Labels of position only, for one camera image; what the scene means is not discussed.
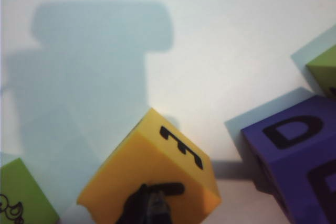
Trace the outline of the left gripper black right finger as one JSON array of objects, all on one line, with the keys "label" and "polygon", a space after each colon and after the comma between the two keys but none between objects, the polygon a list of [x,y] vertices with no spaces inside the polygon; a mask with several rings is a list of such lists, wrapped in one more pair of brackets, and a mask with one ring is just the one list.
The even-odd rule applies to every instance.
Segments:
[{"label": "left gripper black right finger", "polygon": [[149,223],[153,224],[171,224],[170,207],[165,201],[162,191],[155,191],[149,197]]}]

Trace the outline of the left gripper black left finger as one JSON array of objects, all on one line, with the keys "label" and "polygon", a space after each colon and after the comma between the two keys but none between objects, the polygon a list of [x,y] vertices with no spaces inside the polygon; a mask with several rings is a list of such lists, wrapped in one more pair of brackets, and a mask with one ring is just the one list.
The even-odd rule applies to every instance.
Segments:
[{"label": "left gripper black left finger", "polygon": [[139,189],[130,195],[123,206],[121,216],[116,221],[117,224],[141,224],[145,223],[146,212],[149,202],[149,190],[146,184],[142,184]]}]

